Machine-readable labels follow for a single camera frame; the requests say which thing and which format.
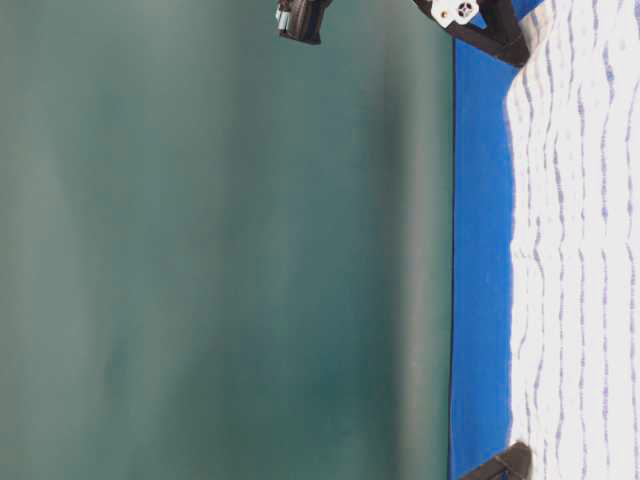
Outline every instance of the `striped towel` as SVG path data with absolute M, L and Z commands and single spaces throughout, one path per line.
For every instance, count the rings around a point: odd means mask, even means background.
M 639 479 L 640 0 L 545 0 L 522 27 L 509 441 L 533 479 Z

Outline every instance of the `blue cloth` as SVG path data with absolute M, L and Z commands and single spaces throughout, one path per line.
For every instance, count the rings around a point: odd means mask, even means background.
M 540 0 L 514 0 L 522 18 Z M 450 478 L 505 448 L 513 175 L 504 98 L 517 70 L 456 41 Z

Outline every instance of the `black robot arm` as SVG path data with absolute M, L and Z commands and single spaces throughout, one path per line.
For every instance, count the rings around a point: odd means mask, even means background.
M 280 36 L 312 45 L 320 43 L 320 27 L 332 0 L 278 0 L 276 18 Z M 413 0 L 420 11 L 451 36 L 503 62 L 522 67 L 529 48 L 511 0 Z M 487 25 L 471 20 L 480 14 Z

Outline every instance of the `black bracket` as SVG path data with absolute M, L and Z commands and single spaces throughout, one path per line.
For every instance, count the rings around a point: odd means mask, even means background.
M 518 442 L 494 456 L 460 480 L 526 480 L 531 469 L 531 449 Z
M 430 19 L 433 0 L 413 0 Z M 445 31 L 503 62 L 522 67 L 529 59 L 529 48 L 524 40 L 511 0 L 473 0 L 487 24 L 480 28 L 471 23 L 452 22 Z M 331 0 L 277 0 L 278 30 L 280 36 L 312 45 L 320 43 L 320 26 Z M 470 5 L 460 0 L 460 8 Z
M 413 0 L 427 17 L 431 14 L 431 0 Z M 487 24 L 480 28 L 473 24 L 459 25 L 452 22 L 445 31 L 452 37 L 468 43 L 492 57 L 515 67 L 522 67 L 529 60 L 529 47 L 525 42 L 511 0 L 477 0 L 480 14 Z

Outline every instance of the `white connector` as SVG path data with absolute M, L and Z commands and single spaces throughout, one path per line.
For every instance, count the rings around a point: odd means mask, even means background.
M 466 25 L 480 11 L 476 0 L 433 0 L 431 15 L 442 28 L 447 28 L 453 22 Z
M 289 26 L 289 18 L 291 14 L 289 12 L 283 12 L 278 8 L 276 10 L 276 20 L 278 20 L 278 30 L 285 31 Z

